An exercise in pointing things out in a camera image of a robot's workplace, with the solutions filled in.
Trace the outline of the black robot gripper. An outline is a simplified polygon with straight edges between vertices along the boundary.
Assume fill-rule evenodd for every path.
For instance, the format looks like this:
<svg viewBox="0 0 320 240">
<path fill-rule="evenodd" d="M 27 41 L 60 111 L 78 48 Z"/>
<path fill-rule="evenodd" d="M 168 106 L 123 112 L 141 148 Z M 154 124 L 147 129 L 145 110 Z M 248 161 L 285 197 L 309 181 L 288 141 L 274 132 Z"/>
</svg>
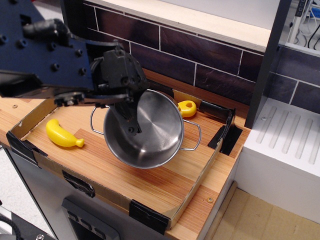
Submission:
<svg viewBox="0 0 320 240">
<path fill-rule="evenodd" d="M 78 90 L 54 97 L 59 107 L 111 105 L 120 128 L 127 135 L 141 133 L 138 123 L 138 104 L 148 80 L 140 63 L 119 43 L 97 56 L 90 63 L 93 90 Z"/>
</svg>

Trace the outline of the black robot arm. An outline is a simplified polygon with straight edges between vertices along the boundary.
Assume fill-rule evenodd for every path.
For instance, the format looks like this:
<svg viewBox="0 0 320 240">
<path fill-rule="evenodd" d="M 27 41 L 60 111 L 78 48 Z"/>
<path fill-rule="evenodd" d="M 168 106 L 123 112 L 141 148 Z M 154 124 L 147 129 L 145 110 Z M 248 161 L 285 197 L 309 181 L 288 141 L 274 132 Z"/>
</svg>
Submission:
<svg viewBox="0 0 320 240">
<path fill-rule="evenodd" d="M 53 99 L 62 106 L 110 106 L 125 133 L 141 132 L 138 103 L 149 87 L 139 62 L 118 41 L 74 35 L 30 0 L 0 3 L 0 95 Z"/>
</svg>

